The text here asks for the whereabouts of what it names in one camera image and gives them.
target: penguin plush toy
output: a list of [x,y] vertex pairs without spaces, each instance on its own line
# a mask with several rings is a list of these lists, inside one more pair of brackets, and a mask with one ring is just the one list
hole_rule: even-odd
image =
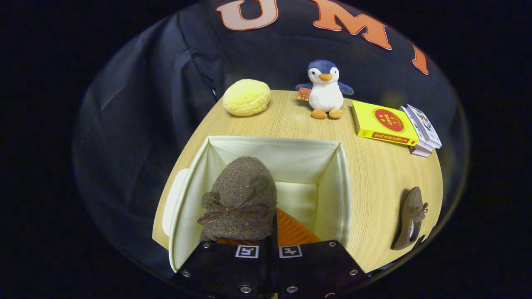
[[336,65],[328,60],[314,60],[307,67],[307,73],[311,83],[299,84],[301,87],[310,89],[309,103],[314,108],[312,117],[324,119],[327,112],[332,118],[340,118],[344,114],[341,110],[344,104],[344,96],[352,95],[353,89],[338,81],[340,72]]

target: penguin's orange feet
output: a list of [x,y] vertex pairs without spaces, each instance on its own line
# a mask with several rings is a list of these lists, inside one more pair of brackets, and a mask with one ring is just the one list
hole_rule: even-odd
[[344,113],[340,109],[332,109],[329,111],[329,116],[332,118],[341,118]]
[[322,109],[314,109],[310,115],[317,119],[324,119],[327,117],[327,113]]

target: small red card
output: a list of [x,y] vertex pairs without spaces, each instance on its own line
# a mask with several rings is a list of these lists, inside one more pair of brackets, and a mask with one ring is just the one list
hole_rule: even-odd
[[297,99],[302,101],[308,101],[310,96],[310,89],[301,87],[300,93],[297,95]]

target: brown slipper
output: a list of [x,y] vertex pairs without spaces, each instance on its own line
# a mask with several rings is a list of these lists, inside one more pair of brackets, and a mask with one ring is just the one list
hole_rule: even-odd
[[425,219],[428,205],[428,203],[423,204],[419,187],[414,187],[408,192],[401,207],[401,227],[392,244],[393,250],[405,249],[418,239],[421,222]]

